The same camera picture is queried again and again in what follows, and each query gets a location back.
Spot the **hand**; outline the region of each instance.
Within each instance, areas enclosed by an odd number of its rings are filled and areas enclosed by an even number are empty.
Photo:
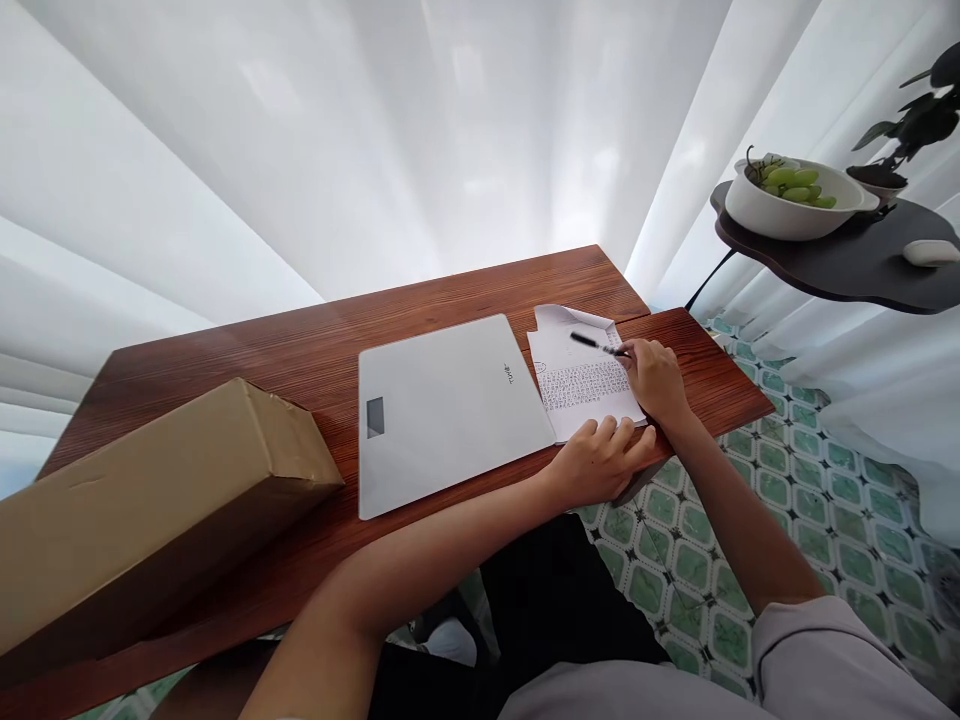
[[[689,417],[683,375],[673,350],[656,340],[627,340],[620,349],[629,357],[618,357],[617,360],[626,368],[634,397],[645,413],[662,427]]]
[[[550,497],[560,504],[561,511],[613,500],[623,492],[633,474],[645,465],[657,439],[656,429],[648,426],[628,450],[633,428],[630,418],[623,418],[618,428],[608,415],[599,425],[587,420],[573,434],[544,470]]]

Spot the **white bathroom scale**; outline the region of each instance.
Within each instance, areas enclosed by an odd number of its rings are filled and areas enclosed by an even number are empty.
[[[505,315],[360,353],[360,519],[556,441]]]

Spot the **tiled floor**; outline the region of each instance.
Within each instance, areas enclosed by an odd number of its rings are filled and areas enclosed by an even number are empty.
[[[720,322],[713,327],[734,332]],[[960,578],[960,560],[920,528],[916,484],[903,470],[874,463],[824,433],[818,412],[826,398],[787,386],[778,372],[783,362],[760,362],[739,341],[734,351],[776,413],[720,439],[730,461],[824,587],[946,699],[960,690],[951,686],[960,677],[960,616],[935,582]],[[598,505],[578,514],[613,582],[644,612],[677,666],[755,699],[755,618],[683,467],[671,460],[624,508]],[[495,643],[479,573],[461,590]],[[81,717],[142,720],[182,672]]]

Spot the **pen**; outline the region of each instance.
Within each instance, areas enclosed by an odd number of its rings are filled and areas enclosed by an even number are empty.
[[[570,339],[575,340],[576,342],[582,343],[584,345],[589,345],[590,347],[595,347],[597,350],[602,350],[608,355],[613,355],[614,357],[630,357],[630,355],[625,353],[623,350],[617,350],[616,348],[612,348],[609,345],[601,345],[596,340],[591,340],[590,338],[586,337],[585,335],[581,335],[580,333],[570,333]]]

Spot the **flower pot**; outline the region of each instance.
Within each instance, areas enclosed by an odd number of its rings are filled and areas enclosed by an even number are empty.
[[[747,230],[776,240],[796,242],[829,235],[855,213],[877,209],[879,199],[852,177],[820,163],[801,160],[800,164],[819,173],[817,184],[823,188],[823,196],[837,198],[836,206],[798,205],[770,195],[744,176],[747,161],[741,160],[735,166],[737,176],[727,192],[724,209]]]
[[[865,183],[863,180],[857,180],[857,178],[850,175],[850,168],[847,168],[847,176],[850,177],[855,183],[858,183],[864,190],[880,198],[880,204],[877,205],[877,210],[885,208],[890,204],[891,200],[893,200],[897,195],[906,189],[906,185],[904,185],[902,188],[885,188],[882,185],[871,185],[870,183]]]

